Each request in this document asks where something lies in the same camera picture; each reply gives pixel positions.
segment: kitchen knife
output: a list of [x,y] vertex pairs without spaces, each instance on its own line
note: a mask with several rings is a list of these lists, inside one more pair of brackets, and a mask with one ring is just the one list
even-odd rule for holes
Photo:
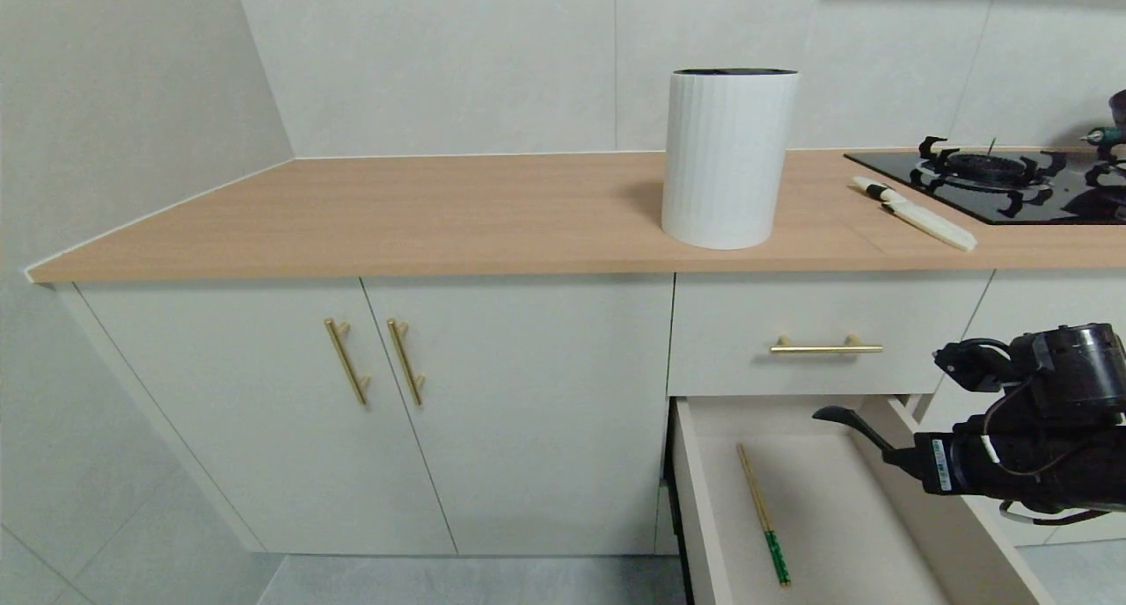
[[973,248],[977,246],[977,239],[974,238],[973,233],[969,233],[965,229],[962,229],[935,212],[915,205],[912,201],[905,199],[899,192],[895,192],[886,185],[876,183],[875,180],[863,176],[852,177],[851,185],[852,187],[883,203],[884,208],[899,216],[900,220],[933,235],[956,249],[972,251]]

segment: wooden countertop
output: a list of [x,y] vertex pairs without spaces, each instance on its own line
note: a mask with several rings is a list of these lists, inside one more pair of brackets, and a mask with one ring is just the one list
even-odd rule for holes
[[835,150],[792,151],[774,235],[739,251],[660,228],[660,152],[296,160],[28,270],[35,282],[1126,266],[1126,228],[969,229],[965,253],[847,187],[891,183]]

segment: chopstick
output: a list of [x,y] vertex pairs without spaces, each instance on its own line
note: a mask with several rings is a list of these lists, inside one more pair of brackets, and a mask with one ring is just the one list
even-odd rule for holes
[[747,448],[743,443],[739,444],[739,461],[743,464],[743,474],[747,475],[747,486],[751,488],[751,497],[754,498],[754,509],[759,514],[759,522],[762,524],[762,534],[767,537],[767,549],[770,550],[770,558],[775,564],[775,573],[778,575],[778,585],[789,587],[789,570],[786,569],[786,560],[781,557],[781,545],[778,544],[778,536],[770,524],[770,515],[767,514],[767,505],[762,501],[762,492],[759,490],[759,480],[751,470],[751,460],[747,457]]

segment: gas stove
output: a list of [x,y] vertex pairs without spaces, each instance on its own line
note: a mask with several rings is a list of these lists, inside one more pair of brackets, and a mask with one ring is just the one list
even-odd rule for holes
[[1126,159],[1080,152],[855,152],[846,158],[989,224],[1126,224]]

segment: gray tile floor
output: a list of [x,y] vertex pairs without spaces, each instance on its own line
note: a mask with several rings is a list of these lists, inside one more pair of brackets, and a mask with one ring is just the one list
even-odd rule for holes
[[259,605],[680,605],[674,557],[287,557]]
[[[1020,549],[1060,605],[1126,603],[1126,540]],[[679,605],[671,557],[288,557],[259,605]]]
[[1058,605],[1126,603],[1126,540],[1021,548]]

